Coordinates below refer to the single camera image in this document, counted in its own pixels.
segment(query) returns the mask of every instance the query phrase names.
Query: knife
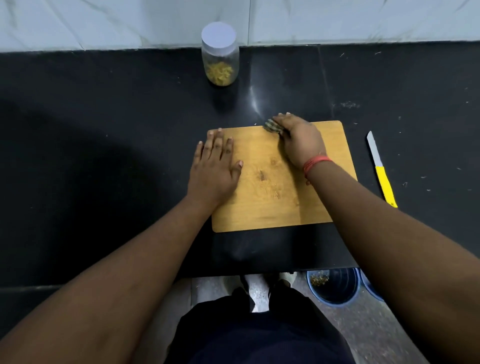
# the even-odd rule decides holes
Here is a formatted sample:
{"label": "knife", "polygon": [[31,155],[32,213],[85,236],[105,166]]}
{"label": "knife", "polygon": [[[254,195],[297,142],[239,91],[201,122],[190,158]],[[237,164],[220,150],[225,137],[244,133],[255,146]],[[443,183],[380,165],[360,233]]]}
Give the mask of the knife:
{"label": "knife", "polygon": [[375,144],[375,139],[373,138],[372,132],[368,132],[367,141],[368,146],[370,147],[370,152],[372,153],[373,162],[375,163],[375,170],[377,171],[378,182],[380,182],[380,187],[382,188],[385,201],[393,207],[398,207],[395,202],[395,197],[393,196],[392,186],[390,185],[385,173],[385,167],[382,164],[380,155],[378,154],[377,144]]}

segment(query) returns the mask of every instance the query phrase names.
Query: yellow knife handle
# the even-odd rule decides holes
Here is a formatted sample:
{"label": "yellow knife handle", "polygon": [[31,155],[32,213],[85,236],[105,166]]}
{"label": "yellow knife handle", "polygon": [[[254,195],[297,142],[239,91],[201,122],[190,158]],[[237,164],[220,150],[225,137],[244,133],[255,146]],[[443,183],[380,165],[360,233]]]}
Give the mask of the yellow knife handle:
{"label": "yellow knife handle", "polygon": [[398,207],[395,202],[395,197],[393,197],[393,190],[390,182],[388,181],[387,175],[385,173],[385,167],[377,167],[378,181],[380,182],[380,187],[382,188],[382,192],[384,193],[385,201],[388,202],[393,207]]}

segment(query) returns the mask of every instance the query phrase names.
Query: tile wall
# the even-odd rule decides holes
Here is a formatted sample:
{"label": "tile wall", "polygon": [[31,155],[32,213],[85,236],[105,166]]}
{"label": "tile wall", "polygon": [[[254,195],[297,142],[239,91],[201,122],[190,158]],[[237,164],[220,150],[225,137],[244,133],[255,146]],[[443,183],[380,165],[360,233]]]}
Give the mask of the tile wall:
{"label": "tile wall", "polygon": [[224,21],[241,45],[479,40],[472,0],[0,0],[0,51],[200,45]]}

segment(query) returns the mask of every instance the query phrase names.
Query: jar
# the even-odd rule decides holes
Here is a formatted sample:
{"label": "jar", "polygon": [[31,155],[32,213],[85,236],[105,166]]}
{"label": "jar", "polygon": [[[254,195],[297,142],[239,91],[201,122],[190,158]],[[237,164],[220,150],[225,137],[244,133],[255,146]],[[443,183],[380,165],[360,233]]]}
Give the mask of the jar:
{"label": "jar", "polygon": [[203,28],[202,59],[207,78],[213,84],[232,84],[240,67],[240,50],[235,29],[222,22],[210,23]]}

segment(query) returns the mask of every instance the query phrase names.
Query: person's left hand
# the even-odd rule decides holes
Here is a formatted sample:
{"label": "person's left hand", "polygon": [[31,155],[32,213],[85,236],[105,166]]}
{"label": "person's left hand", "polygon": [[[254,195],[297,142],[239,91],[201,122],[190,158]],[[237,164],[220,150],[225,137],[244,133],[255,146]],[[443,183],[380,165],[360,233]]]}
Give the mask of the person's left hand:
{"label": "person's left hand", "polygon": [[223,140],[222,129],[210,130],[205,145],[199,142],[193,156],[187,197],[212,211],[226,202],[237,188],[243,161],[233,166],[233,139]]}

